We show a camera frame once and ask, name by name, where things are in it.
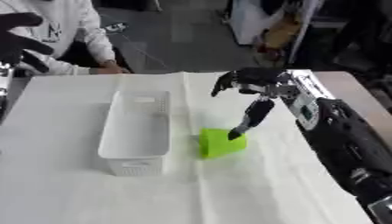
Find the cable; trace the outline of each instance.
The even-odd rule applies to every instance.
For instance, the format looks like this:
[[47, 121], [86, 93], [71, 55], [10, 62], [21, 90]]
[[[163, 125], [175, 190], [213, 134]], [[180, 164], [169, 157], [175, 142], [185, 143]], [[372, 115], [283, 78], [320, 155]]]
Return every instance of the cable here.
[[[105, 18], [108, 18], [109, 20], [111, 20], [111, 21], [114, 22], [114, 23], [121, 23], [121, 22], [120, 22], [119, 20], [117, 20], [116, 18], [111, 17], [111, 16], [108, 16], [107, 14], [101, 14], [101, 13], [100, 13], [100, 15], [103, 16], [103, 17], [105, 17]], [[135, 42], [133, 42], [133, 41], [132, 41], [129, 37], [127, 37], [126, 35], [124, 35], [124, 34], [122, 34], [122, 33], [115, 33], [115, 34], [113, 34], [113, 35], [116, 35], [116, 34], [120, 34], [121, 37], [123, 37], [124, 39], [126, 39], [126, 40], [130, 43], [130, 45], [131, 45], [132, 48], [134, 48], [135, 50], [137, 50], [138, 52], [140, 52], [141, 54], [143, 54], [143, 55], [146, 56], [147, 58], [156, 61], [157, 63], [159, 63], [159, 64], [160, 64], [162, 67], [164, 67], [165, 69], [169, 69], [169, 70], [171, 70], [171, 71], [175, 71], [174, 69], [172, 69], [172, 67], [167, 66], [167, 65], [164, 63], [163, 60], [158, 59], [158, 58], [156, 58], [156, 57], [154, 57], [154, 56], [148, 54], [146, 51], [143, 51], [142, 49], [136, 47], [135, 44], [134, 44]]]

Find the white plastic basket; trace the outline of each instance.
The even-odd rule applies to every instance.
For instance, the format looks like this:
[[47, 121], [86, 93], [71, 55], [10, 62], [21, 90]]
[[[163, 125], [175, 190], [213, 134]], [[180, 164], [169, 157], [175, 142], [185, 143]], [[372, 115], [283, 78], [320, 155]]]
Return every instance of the white plastic basket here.
[[98, 154], [116, 176], [157, 175], [170, 142], [169, 92], [115, 93]]

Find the printed logo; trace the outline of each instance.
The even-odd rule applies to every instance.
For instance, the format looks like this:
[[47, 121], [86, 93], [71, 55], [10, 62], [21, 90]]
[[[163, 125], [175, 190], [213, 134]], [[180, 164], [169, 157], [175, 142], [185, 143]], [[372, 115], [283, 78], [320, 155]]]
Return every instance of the printed logo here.
[[47, 28], [47, 37], [42, 39], [42, 41], [45, 43], [57, 43], [60, 41], [61, 33], [60, 24], [49, 24]]

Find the white tablecloth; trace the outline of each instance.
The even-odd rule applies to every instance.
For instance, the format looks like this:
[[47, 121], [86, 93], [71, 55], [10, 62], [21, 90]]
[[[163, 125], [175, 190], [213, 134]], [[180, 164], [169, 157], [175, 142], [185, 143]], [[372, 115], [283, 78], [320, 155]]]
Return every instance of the white tablecloth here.
[[[199, 160], [199, 128], [234, 127], [254, 98], [211, 98], [218, 75], [35, 78], [0, 129], [0, 223], [370, 223], [280, 101], [248, 134], [245, 151]], [[118, 178], [98, 158], [118, 88], [171, 92], [163, 176]]]

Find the green cup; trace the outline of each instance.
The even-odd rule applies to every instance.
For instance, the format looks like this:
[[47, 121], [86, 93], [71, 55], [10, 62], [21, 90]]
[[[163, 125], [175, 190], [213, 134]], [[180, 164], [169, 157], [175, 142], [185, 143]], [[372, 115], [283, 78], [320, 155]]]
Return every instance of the green cup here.
[[201, 157], [218, 158], [247, 147], [245, 135], [229, 141], [228, 132], [227, 129], [202, 129], [199, 135]]

